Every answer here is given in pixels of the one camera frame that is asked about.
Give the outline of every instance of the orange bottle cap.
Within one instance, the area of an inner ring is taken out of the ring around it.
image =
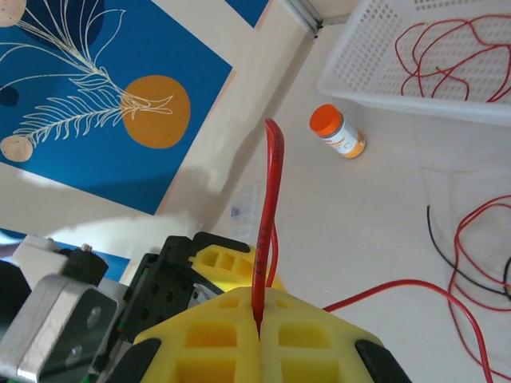
[[[330,136],[343,123],[343,114],[332,104],[325,104],[312,113],[309,125],[319,136]]]

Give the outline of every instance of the yellow plastic part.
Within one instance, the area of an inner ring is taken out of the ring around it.
[[[239,288],[144,331],[162,343],[141,383],[373,383],[355,341],[372,334],[276,289],[261,339]]]
[[[211,245],[199,251],[195,257],[190,257],[189,261],[193,270],[227,292],[237,287],[252,285],[256,249],[250,247],[250,250],[250,253],[243,253]],[[275,276],[273,287],[285,291],[278,276]]]

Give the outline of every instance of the pill bottle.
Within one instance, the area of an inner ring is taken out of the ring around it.
[[[334,105],[317,108],[309,124],[314,133],[346,158],[355,158],[366,148],[366,137]]]

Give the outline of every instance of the poster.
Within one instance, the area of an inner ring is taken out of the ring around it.
[[[231,66],[150,0],[0,9],[0,160],[154,214]]]
[[[269,0],[225,0],[248,24],[255,27]]]

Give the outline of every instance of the red cable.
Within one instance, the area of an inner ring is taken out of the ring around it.
[[[284,137],[279,126],[272,119],[267,119],[265,125],[268,147],[267,189],[252,273],[252,310],[258,331],[260,331],[263,321],[268,252],[270,251],[271,233],[274,231],[284,155]]]
[[[511,205],[508,205],[507,203],[495,203],[502,199],[507,199],[511,197],[511,195],[503,195],[502,197],[498,197],[496,199],[492,199],[488,203],[484,203],[481,205],[478,209],[475,211],[472,211],[470,214],[468,214],[458,225],[458,229],[456,230],[456,234],[454,236],[454,254],[458,257],[458,250],[461,251],[461,253],[469,260],[469,262],[476,268],[477,271],[479,271],[481,274],[483,274],[486,278],[490,279],[491,281],[498,283],[502,286],[511,286],[509,283],[504,283],[500,279],[496,279],[486,273],[482,268],[468,255],[465,248],[461,244],[460,235],[465,230],[465,228],[471,224],[477,217],[479,217],[482,213],[489,210],[492,207],[507,207],[511,209]]]
[[[398,281],[392,281],[383,283],[382,285],[373,287],[372,289],[366,290],[360,294],[357,294],[351,298],[344,299],[340,302],[334,303],[324,308],[326,312],[331,313],[334,310],[342,309],[343,307],[352,305],[356,302],[362,301],[365,298],[369,298],[372,295],[381,293],[385,290],[392,289],[394,287],[399,286],[420,286],[425,287],[426,289],[432,290],[445,298],[448,299],[450,307],[452,304],[455,304],[468,318],[470,325],[472,325],[473,331],[476,334],[477,344],[479,345],[479,352],[482,360],[482,368],[485,373],[485,378],[487,383],[493,383],[493,378],[491,374],[491,368],[489,367],[488,362],[488,352],[486,351],[485,339],[482,335],[481,328],[477,324],[476,319],[473,317],[472,313],[470,313],[469,309],[465,307],[463,303],[457,300],[450,292],[443,290],[442,288],[434,285],[433,283],[419,281],[417,279],[400,279]]]
[[[494,199],[491,199],[490,201],[486,202],[486,203],[483,203],[480,207],[478,207],[477,209],[471,211],[465,218],[463,218],[461,220],[461,222],[459,223],[458,225],[458,230],[461,228],[461,229],[464,229],[466,228],[467,225],[469,225],[470,223],[472,223],[480,214],[482,214],[484,211],[487,211],[488,209],[490,209],[491,207],[493,206],[504,206],[504,207],[511,207],[511,205],[508,205],[506,203],[496,203],[502,199],[508,199],[508,198],[511,198],[511,195],[502,195],[500,197],[497,197],[497,198],[494,198]],[[456,272],[456,270],[458,269],[458,266],[459,266],[459,252],[457,250],[455,250],[454,252],[454,269],[453,269],[453,273],[450,277],[450,281],[449,281],[449,286],[448,286],[448,289],[447,291],[449,293],[452,294],[453,292],[453,288],[454,286],[456,286],[456,277],[458,275],[458,273]],[[454,322],[454,328],[456,329],[456,332],[458,333],[458,337],[461,341],[461,344],[463,345],[463,348],[465,349],[465,351],[468,353],[468,355],[476,362],[478,363],[480,366],[483,366],[483,364],[481,363],[480,360],[478,360],[475,355],[473,354],[472,350],[469,348],[468,344],[466,343],[465,341],[465,337],[463,336],[463,333],[461,332],[461,328],[459,326],[459,323],[458,323],[458,319],[456,318],[456,314],[454,313],[454,308],[452,306],[452,303],[451,302],[448,302],[448,307],[449,307],[449,312],[450,312],[450,315],[451,315],[451,318],[453,319],[453,322]],[[500,373],[494,369],[491,369],[490,370],[492,373],[494,373],[495,375],[498,375],[499,377],[502,377],[504,379],[506,379],[507,381],[511,381],[511,376],[508,376],[508,375],[505,375],[503,373]]]
[[[472,298],[466,291],[464,291],[457,283],[454,283],[454,287],[456,287],[458,289],[458,291],[461,293],[461,295],[463,295],[465,298],[467,298],[472,303],[482,307],[483,309],[487,309],[487,310],[490,310],[490,311],[496,311],[496,312],[499,312],[499,313],[511,312],[511,309],[502,309],[500,307],[487,306],[484,303],[481,303],[481,302],[477,301],[476,299]]]
[[[271,231],[271,263],[268,278],[266,280],[266,287],[273,286],[273,280],[277,274],[277,263],[279,262],[279,238],[277,236],[277,228],[275,222],[273,223],[273,230]]]
[[[438,74],[443,74],[443,77],[442,79],[435,85],[434,87],[434,90],[431,94],[431,98],[434,98],[436,92],[438,91],[438,88],[440,88],[440,86],[447,80],[447,79],[452,79],[452,80],[455,80],[455,81],[460,81],[462,82],[467,90],[466,90],[466,93],[465,93],[465,101],[467,101],[469,99],[469,91],[470,91],[470,85],[469,85],[469,82],[468,81],[465,81],[459,77],[455,77],[452,75],[452,73],[456,70],[456,69],[459,69],[461,66],[463,66],[464,64],[466,64],[468,61],[471,61],[473,60],[475,57],[479,56],[480,54],[482,53],[487,53],[489,52],[490,50],[493,50],[493,49],[497,49],[497,48],[502,48],[502,47],[505,47],[508,52],[509,52],[509,64],[508,64],[508,68],[506,70],[506,74],[505,74],[505,78],[503,80],[503,82],[501,83],[501,86],[499,87],[499,89],[487,100],[487,102],[496,102],[496,101],[499,101],[502,97],[506,96],[507,94],[509,94],[509,92],[511,92],[511,86],[509,86],[506,90],[505,89],[505,86],[506,84],[508,83],[509,81],[509,78],[511,77],[511,43],[508,43],[508,44],[492,44],[492,43],[488,43],[486,41],[483,41],[481,39],[481,37],[479,36],[479,34],[477,33],[476,31],[476,28],[474,27],[474,23],[477,22],[477,21],[480,21],[480,20],[483,20],[483,19],[491,19],[491,18],[504,18],[504,19],[511,19],[511,15],[507,15],[507,14],[485,14],[485,15],[482,15],[482,16],[479,16],[477,18],[473,18],[471,20],[464,20],[464,19],[448,19],[448,20],[443,20],[443,21],[440,21],[440,22],[434,22],[432,23],[431,25],[427,26],[420,34],[418,40],[415,42],[414,44],[414,48],[412,49],[412,58],[414,60],[414,63],[416,65],[416,70],[415,71],[411,71],[410,69],[408,69],[402,59],[402,55],[400,54],[399,52],[399,49],[398,49],[398,43],[401,41],[401,39],[406,36],[406,34],[408,34],[412,29],[414,28],[417,28],[419,26],[424,26],[425,23],[424,22],[421,22],[421,23],[417,23],[417,24],[414,24],[412,25],[411,27],[409,27],[408,29],[406,29],[399,37],[398,39],[395,41],[394,43],[394,50],[396,52],[396,56],[399,60],[399,63],[401,64],[401,66],[403,67],[403,69],[405,70],[406,73],[408,73],[408,77],[404,80],[404,82],[402,83],[401,85],[401,94],[404,96],[405,95],[405,86],[406,84],[408,83],[409,80],[411,80],[412,78],[417,78],[417,81],[418,81],[418,87],[419,87],[419,91],[420,91],[420,94],[422,97],[425,96],[424,94],[424,89],[422,87],[422,79],[425,78],[425,77],[431,77],[431,76],[435,76],[435,75],[438,75]],[[432,29],[434,28],[435,26],[438,26],[438,25],[441,25],[441,24],[446,24],[446,23],[450,23],[450,22],[460,22],[461,24],[458,25],[458,26],[455,26],[454,28],[451,28],[450,30],[448,30],[447,32],[443,33],[442,35],[440,35],[439,37],[437,37],[433,42],[431,42],[427,47],[426,49],[424,50],[424,52],[422,52],[421,54],[421,57],[419,59],[417,59],[417,48],[418,46],[420,45],[422,39],[426,36],[426,34]],[[474,37],[476,38],[477,42],[483,46],[487,46],[489,47],[488,49],[482,49],[476,53],[473,53],[472,55],[470,55],[469,57],[467,57],[466,59],[462,60],[462,61],[459,61],[456,65],[450,67],[450,68],[446,68],[446,69],[440,69],[438,67],[435,67],[435,69],[437,70],[436,72],[432,72],[432,73],[423,73],[422,72],[422,61],[425,57],[425,55],[428,53],[428,51],[439,41],[441,41],[444,37],[446,37],[447,35],[449,34],[452,34],[453,32],[455,32],[456,30],[459,30],[465,26],[468,26],[471,30],[472,30],[472,33],[474,35]]]

